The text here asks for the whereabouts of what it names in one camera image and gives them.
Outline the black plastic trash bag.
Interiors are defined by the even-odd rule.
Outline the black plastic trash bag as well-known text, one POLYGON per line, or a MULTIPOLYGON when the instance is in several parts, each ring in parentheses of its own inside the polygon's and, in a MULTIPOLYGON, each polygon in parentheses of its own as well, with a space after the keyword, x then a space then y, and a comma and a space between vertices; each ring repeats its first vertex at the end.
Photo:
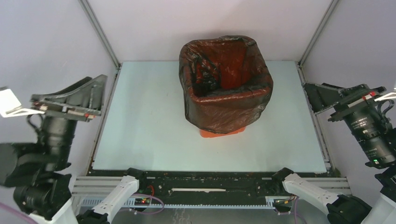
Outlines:
POLYGON ((256 122, 274 88, 256 40, 244 35, 186 43, 179 54, 179 80, 186 120, 212 133, 256 122))

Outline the orange plastic trash bin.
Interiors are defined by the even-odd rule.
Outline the orange plastic trash bin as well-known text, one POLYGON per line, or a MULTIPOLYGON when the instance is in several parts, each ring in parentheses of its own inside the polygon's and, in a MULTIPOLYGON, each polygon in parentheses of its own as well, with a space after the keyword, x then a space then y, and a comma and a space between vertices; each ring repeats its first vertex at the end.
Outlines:
POLYGON ((238 133, 244 132, 245 130, 246 130, 246 127, 242 127, 240 129, 237 129, 237 130, 235 130, 233 132, 229 132, 229 133, 212 133, 212 132, 200 129, 199 134, 203 138, 217 138, 217 137, 238 134, 238 133))

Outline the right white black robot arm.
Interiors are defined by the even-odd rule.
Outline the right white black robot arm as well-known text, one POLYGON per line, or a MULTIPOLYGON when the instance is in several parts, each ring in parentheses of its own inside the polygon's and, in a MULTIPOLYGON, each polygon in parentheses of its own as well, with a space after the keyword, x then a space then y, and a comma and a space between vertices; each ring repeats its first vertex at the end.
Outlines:
POLYGON ((329 121, 344 121, 368 158, 366 165, 382 170, 375 178, 381 183, 374 207, 355 196, 328 192, 304 180, 294 171, 282 168, 272 176, 272 190, 302 198, 321 210, 332 224, 393 224, 396 221, 396 129, 386 117, 395 104, 395 92, 383 86, 360 84, 343 88, 330 84, 305 83, 315 114, 331 108, 329 121))

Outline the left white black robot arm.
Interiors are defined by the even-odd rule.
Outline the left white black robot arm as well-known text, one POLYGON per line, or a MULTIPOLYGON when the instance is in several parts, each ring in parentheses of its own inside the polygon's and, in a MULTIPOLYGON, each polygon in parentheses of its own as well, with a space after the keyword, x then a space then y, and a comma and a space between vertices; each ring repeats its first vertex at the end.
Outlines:
POLYGON ((85 77, 54 93, 33 94, 25 108, 8 87, 0 89, 0 114, 4 118, 33 115, 41 124, 32 125, 36 142, 2 143, 0 184, 14 188, 13 198, 23 216, 37 224, 109 224, 134 194, 143 194, 148 182, 141 170, 130 168, 119 184, 97 206, 76 215, 72 210, 69 183, 63 175, 79 121, 102 115, 106 75, 85 77))

